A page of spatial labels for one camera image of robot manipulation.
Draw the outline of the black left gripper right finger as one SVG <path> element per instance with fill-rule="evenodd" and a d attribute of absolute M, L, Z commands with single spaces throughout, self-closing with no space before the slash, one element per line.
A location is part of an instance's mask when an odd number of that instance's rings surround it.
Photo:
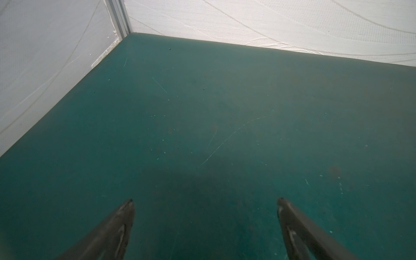
<path fill-rule="evenodd" d="M 305 213 L 285 198 L 277 200 L 277 215 L 290 260 L 357 260 Z"/>

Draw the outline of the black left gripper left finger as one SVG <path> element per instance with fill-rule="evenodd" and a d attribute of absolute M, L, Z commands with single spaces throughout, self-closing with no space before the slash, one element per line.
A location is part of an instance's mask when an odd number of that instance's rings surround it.
<path fill-rule="evenodd" d="M 133 200 L 128 199 L 56 259 L 122 260 L 129 243 L 134 216 Z"/>

